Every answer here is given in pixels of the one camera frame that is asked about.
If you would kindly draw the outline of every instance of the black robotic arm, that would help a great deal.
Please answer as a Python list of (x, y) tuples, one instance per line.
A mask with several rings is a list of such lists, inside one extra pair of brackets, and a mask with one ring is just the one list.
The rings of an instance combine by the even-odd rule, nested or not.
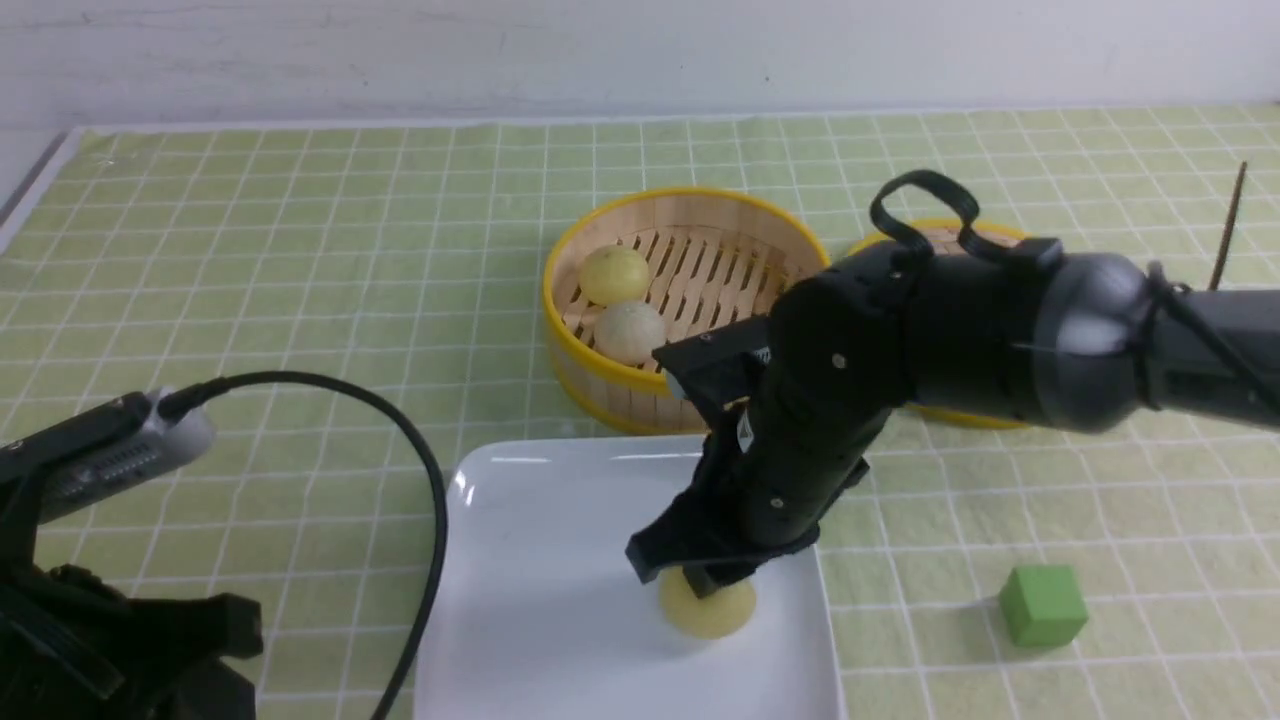
[[(888, 215), (906, 184), (956, 210), (965, 254)], [(690, 487), (631, 537), (641, 582), (682, 566), (705, 597), (815, 542), (908, 402), (1083, 433), (1139, 407), (1280, 427), (1280, 291), (1192, 292), (1053, 238), (1000, 247), (932, 170), (886, 184), (870, 215), (893, 242), (796, 283), (767, 319), (654, 352), (710, 434)]]

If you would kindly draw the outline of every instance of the cable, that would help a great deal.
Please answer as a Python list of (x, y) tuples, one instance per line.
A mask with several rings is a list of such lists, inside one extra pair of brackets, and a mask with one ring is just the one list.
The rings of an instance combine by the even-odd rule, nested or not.
[(413, 657), (417, 655), (417, 646), (422, 642), (422, 633), (426, 630), (426, 621), (431, 615), (431, 606), (435, 605), (435, 594), (440, 589), (440, 574), (444, 570), (444, 550), (449, 534), (449, 518), (444, 498), (444, 473), (440, 471), (440, 465), (436, 462), (435, 455), (431, 454), (431, 448), (426, 445), (422, 434), (417, 432), (413, 423), (403, 413), (401, 413), (398, 407), (388, 402), (378, 393), (328, 375), (300, 373), (293, 370), (264, 370), (260, 373), (244, 373), (241, 375), (215, 378), (205, 383), (197, 383), (182, 388), (165, 396), (156, 407), (156, 413), (166, 420), (175, 421), (191, 410), (200, 407), (215, 397), (227, 395), (233, 389), (276, 383), (324, 388), (353, 400), (358, 400), (376, 409), (383, 415), (390, 418), (390, 420), (396, 423), (396, 427), (404, 433), (404, 437), (408, 439), (410, 445), (413, 446), (413, 451), (417, 452), (419, 459), (422, 460), (422, 465), (426, 468), (426, 479), (431, 486), (431, 502), (435, 507), (435, 547), (431, 553), (430, 568), (426, 573), (426, 588), (422, 591), (422, 600), (417, 606), (417, 614), (413, 616), (413, 624), (410, 628), (408, 639), (404, 642), (404, 650), (401, 651), (399, 660), (396, 662), (396, 669), (392, 670), (390, 680), (387, 683), (387, 689), (383, 692), (383, 697), (378, 702), (378, 707), (374, 708), (374, 714), (370, 719), (385, 720), (388, 714), (392, 711), (392, 705), (396, 702), (396, 697), (404, 685), (404, 680), (408, 678)]

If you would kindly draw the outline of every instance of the black cable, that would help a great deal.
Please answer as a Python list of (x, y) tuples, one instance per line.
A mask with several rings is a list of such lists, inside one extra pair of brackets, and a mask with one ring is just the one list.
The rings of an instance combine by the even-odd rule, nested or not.
[(960, 218), (956, 242), (965, 252), (991, 263), (1002, 263), (1009, 255), (1007, 249), (982, 237), (973, 229), (982, 209), (972, 192), (942, 173), (919, 169), (904, 173), (884, 183), (884, 187), (876, 193), (867, 209), (876, 229), (905, 246), (913, 260), (920, 261), (932, 258), (933, 243), (919, 229), (899, 220), (884, 209), (884, 199), (908, 186), (928, 192), (934, 200), (955, 211), (956, 217)]
[(408, 639), (404, 642), (404, 650), (401, 651), (401, 657), (396, 662), (396, 669), (392, 670), (392, 678), (387, 683), (383, 698), (378, 702), (378, 707), (374, 708), (371, 716), (371, 720), (385, 720), (392, 711), (396, 697), (404, 685), (404, 680), (408, 678), (413, 656), (417, 655), (417, 646), (422, 642), (422, 633), (426, 630), (426, 621), (431, 615), (431, 606), (435, 605), (435, 594), (440, 589), (440, 574), (444, 571), (444, 548), (449, 534), (449, 518), (444, 498), (444, 473), (440, 471), (440, 465), (436, 462), (435, 455), (431, 454), (431, 448), (426, 445), (422, 434), (417, 432), (413, 423), (398, 407), (378, 393), (328, 375), (293, 370), (264, 370), (260, 373), (215, 378), (165, 396), (156, 407), (156, 413), (161, 418), (173, 421), (205, 402), (227, 395), (233, 389), (276, 383), (319, 387), (370, 405), (396, 423), (396, 427), (404, 433), (404, 437), (413, 446), (413, 451), (417, 452), (419, 459), (422, 460), (422, 465), (426, 468), (426, 479), (431, 486), (431, 501), (435, 506), (435, 547), (431, 553), (430, 568), (426, 573), (426, 588), (422, 591), (422, 601), (419, 603), (417, 614), (413, 616), (413, 624), (410, 628)]

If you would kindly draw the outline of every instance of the sticker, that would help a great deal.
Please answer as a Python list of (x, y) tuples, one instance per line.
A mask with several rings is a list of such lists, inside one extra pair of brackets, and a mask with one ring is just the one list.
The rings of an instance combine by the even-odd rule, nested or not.
[(751, 430), (751, 420), (748, 419), (746, 410), (742, 410), (742, 416), (737, 420), (737, 446), (742, 448), (742, 452), (746, 452), (754, 441), (755, 432)]

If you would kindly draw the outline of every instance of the white wall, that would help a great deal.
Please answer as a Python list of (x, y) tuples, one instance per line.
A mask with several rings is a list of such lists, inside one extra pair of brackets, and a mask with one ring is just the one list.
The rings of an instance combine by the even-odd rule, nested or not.
[(3, 0), (0, 127), (1280, 99), (1280, 0)]

